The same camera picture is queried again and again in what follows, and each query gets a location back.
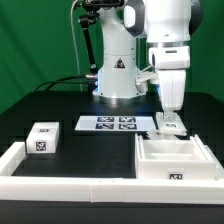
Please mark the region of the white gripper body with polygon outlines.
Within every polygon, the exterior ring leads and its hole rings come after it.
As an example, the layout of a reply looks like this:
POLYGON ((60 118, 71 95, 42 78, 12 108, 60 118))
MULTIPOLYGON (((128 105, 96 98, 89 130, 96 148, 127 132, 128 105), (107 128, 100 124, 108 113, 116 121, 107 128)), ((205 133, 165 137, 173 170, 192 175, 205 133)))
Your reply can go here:
POLYGON ((178 111, 184 100, 186 70, 190 67, 190 48, 151 47, 149 63, 159 80, 159 96, 164 112, 178 111))

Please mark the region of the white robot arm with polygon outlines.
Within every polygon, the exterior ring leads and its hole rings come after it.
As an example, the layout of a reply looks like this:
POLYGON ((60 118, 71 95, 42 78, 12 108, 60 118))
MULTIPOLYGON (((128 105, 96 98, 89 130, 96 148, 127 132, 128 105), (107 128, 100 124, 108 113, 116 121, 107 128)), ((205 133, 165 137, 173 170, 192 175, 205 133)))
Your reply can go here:
POLYGON ((125 0, 124 18, 102 9, 103 66, 96 99, 117 104, 158 86, 165 115, 182 108, 190 35, 202 21, 200 0, 125 0))

